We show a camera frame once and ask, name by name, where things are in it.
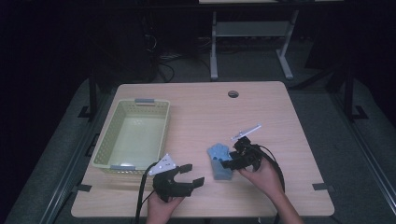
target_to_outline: hand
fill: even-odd
[[[289,201],[272,164],[262,159],[260,168],[255,172],[246,169],[238,170],[239,173],[248,179],[254,186],[262,191],[273,202],[280,218],[285,224],[301,224],[303,220]]]
[[[148,219],[147,224],[165,224],[177,206],[184,200],[184,197],[170,198],[169,202],[164,202],[154,191],[148,197]]]
[[[246,169],[240,169],[238,172],[271,200],[284,193],[276,170],[265,158],[262,158],[262,163],[257,171],[250,172]]]

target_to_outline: white tag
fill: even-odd
[[[175,162],[172,160],[169,154],[166,153],[166,155],[148,171],[148,174],[157,175],[165,171],[173,170],[175,168],[176,168]]]

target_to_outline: white object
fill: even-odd
[[[231,140],[232,140],[232,141],[236,141],[237,139],[239,139],[239,138],[241,138],[241,137],[244,137],[244,136],[246,136],[246,135],[248,135],[248,134],[250,134],[250,133],[253,133],[254,131],[260,129],[261,126],[262,126],[261,124],[257,124],[257,125],[256,125],[255,127],[253,127],[253,128],[250,128],[250,129],[246,129],[246,130],[244,130],[244,131],[241,131],[241,132],[239,132],[239,134],[237,134],[236,136],[232,137]]]
[[[173,170],[175,168],[176,168],[175,162],[172,160],[169,154],[166,153],[166,155],[148,171],[148,174],[157,175],[165,171]]]

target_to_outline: table top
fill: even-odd
[[[239,96],[231,98],[229,91]],[[304,131],[281,82],[209,82],[121,85],[107,115],[104,129],[120,99],[153,98],[170,101],[170,123],[165,144],[177,165],[192,163],[192,171],[177,175],[176,182],[204,176],[175,210],[173,217],[271,217],[276,209],[239,173],[232,180],[215,180],[207,149],[222,143],[233,150],[231,137],[260,123],[248,138],[268,147],[284,174],[286,194],[301,216],[330,216],[334,212]],[[106,174],[91,164],[82,180],[92,186],[79,191],[72,208],[75,217],[134,217],[140,175]],[[152,177],[145,197],[152,191]],[[141,216],[147,215],[147,203]]]

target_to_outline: hole in table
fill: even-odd
[[[236,98],[239,96],[239,92],[237,91],[229,91],[228,92],[228,96],[230,96],[231,98]]]

